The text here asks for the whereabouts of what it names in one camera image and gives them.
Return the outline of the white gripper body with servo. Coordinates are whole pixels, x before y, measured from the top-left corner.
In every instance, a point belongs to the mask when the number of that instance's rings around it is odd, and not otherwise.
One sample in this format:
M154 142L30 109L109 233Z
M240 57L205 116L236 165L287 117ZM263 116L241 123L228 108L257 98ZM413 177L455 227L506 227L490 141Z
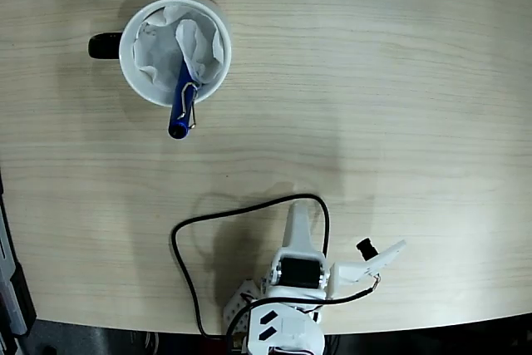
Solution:
M280 248L261 283L264 298L325 299L329 272L322 252Z

